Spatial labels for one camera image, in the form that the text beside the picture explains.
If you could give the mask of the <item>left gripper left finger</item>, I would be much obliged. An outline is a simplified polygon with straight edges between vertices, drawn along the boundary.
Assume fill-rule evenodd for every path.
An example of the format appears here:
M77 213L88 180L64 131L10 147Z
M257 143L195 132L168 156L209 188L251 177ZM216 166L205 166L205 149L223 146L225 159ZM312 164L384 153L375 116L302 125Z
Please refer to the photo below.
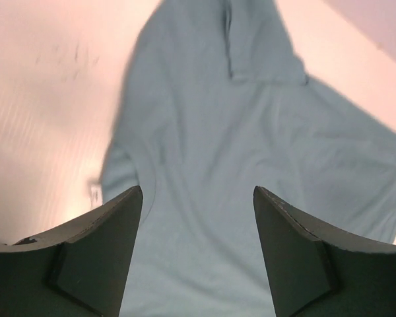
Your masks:
M0 316L118 316L142 202L135 186L62 225L0 244Z

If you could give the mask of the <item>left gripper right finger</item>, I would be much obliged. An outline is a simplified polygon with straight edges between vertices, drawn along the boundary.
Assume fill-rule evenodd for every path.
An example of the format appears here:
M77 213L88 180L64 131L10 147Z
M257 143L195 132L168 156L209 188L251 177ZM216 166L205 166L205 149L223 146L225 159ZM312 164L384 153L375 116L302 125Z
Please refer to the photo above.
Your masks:
M396 317L396 245L334 227L259 186L253 206L277 316Z

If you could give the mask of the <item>blue-grey t shirt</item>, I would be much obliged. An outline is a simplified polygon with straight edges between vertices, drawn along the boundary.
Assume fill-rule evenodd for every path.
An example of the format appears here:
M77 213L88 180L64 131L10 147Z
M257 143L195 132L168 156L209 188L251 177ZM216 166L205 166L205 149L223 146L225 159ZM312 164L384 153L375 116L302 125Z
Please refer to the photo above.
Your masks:
M396 237L396 134L305 72L272 1L163 1L138 39L102 173L143 190L122 316L273 316L262 186Z

